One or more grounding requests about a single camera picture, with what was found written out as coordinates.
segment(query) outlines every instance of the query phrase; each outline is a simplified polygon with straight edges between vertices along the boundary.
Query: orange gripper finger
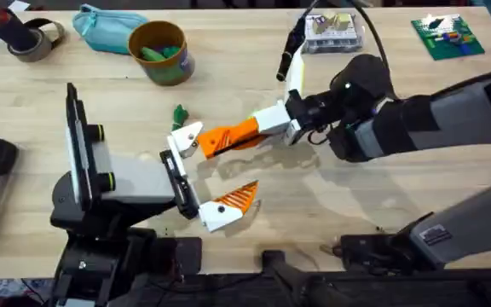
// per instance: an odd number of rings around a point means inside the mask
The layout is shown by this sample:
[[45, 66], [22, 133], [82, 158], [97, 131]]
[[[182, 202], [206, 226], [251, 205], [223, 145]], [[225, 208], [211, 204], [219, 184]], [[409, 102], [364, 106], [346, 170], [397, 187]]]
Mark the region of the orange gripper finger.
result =
[[249, 207], [255, 200], [255, 194], [257, 193], [258, 186], [258, 181], [250, 182], [245, 186], [225, 194], [224, 196], [221, 196], [213, 201], [238, 208], [242, 211], [242, 213], [246, 214]]
[[225, 148], [235, 146], [232, 149], [246, 149], [256, 146], [266, 138], [258, 133], [258, 128], [255, 118], [250, 118], [234, 127], [218, 127], [202, 133], [198, 136], [198, 143], [202, 147], [204, 156], [211, 159]]

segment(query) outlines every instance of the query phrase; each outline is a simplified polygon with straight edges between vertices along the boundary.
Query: table surface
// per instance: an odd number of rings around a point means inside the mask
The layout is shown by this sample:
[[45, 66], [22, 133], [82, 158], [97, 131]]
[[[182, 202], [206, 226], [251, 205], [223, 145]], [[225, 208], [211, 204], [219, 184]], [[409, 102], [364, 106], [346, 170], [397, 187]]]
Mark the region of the table surface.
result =
[[[176, 87], [158, 87], [133, 59], [91, 50], [72, 29], [74, 12], [26, 12], [23, 20], [57, 20], [69, 37], [48, 58], [17, 61], [0, 44], [0, 137], [20, 148], [0, 205], [0, 278], [52, 276], [66, 233], [49, 223], [51, 193], [69, 169], [65, 150], [66, 82], [73, 82], [92, 123], [104, 124], [113, 154], [157, 159], [166, 148], [174, 107], [206, 129], [233, 125], [283, 95], [275, 73], [298, 10], [142, 11], [170, 20], [186, 34], [194, 75]], [[491, 71], [491, 18], [483, 8], [368, 9], [382, 38], [396, 92], [428, 94]], [[433, 61], [410, 21], [427, 14], [461, 14], [486, 50]], [[378, 54], [367, 31], [364, 53]], [[305, 55], [305, 93], [328, 88], [355, 54]], [[440, 211], [491, 185], [491, 146], [444, 148], [376, 159], [338, 160], [326, 146], [232, 151], [205, 161], [196, 153], [186, 167], [201, 200], [258, 179], [258, 201], [245, 217], [209, 234], [198, 219], [176, 209], [141, 226], [160, 235], [199, 236], [202, 272], [259, 270], [264, 249], [281, 249], [301, 269], [341, 270], [320, 251], [344, 234], [398, 230], [428, 211]], [[449, 267], [491, 267], [491, 252]]]

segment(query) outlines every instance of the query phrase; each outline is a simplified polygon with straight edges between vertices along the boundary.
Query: blue pouch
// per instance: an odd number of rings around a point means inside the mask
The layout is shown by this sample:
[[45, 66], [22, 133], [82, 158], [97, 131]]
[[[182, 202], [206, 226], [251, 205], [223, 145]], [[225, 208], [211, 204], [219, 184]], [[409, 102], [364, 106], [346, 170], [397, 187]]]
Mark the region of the blue pouch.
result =
[[73, 17], [73, 27], [96, 51], [128, 55], [128, 37], [148, 19], [135, 13], [102, 10], [88, 4]]

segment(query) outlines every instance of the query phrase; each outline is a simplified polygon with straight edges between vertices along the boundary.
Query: cup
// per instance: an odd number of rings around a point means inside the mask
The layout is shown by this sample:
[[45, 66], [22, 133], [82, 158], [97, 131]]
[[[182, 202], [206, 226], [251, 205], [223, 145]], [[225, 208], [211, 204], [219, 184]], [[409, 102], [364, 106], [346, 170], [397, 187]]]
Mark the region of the cup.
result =
[[[168, 47], [179, 47], [179, 51], [162, 61], [146, 61], [141, 52], [143, 47], [159, 53]], [[179, 26], [168, 21], [149, 21], [138, 26], [130, 34], [128, 51], [158, 85], [177, 85], [189, 79], [194, 72], [194, 59], [188, 53], [185, 34]]]

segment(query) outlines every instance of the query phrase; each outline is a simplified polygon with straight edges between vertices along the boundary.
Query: clear plastic box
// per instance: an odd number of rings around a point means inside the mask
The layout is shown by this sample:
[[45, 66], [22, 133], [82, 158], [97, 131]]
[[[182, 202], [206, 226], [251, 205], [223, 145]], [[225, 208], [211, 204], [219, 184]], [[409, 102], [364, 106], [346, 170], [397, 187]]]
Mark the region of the clear plastic box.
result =
[[303, 52], [306, 54], [317, 53], [346, 53], [354, 52], [363, 47], [363, 37], [365, 29], [355, 17], [350, 14], [352, 22], [345, 31], [338, 31], [330, 26], [322, 34], [316, 34], [312, 28], [314, 18], [320, 17], [320, 14], [309, 14], [306, 16], [304, 25], [304, 34], [306, 41]]

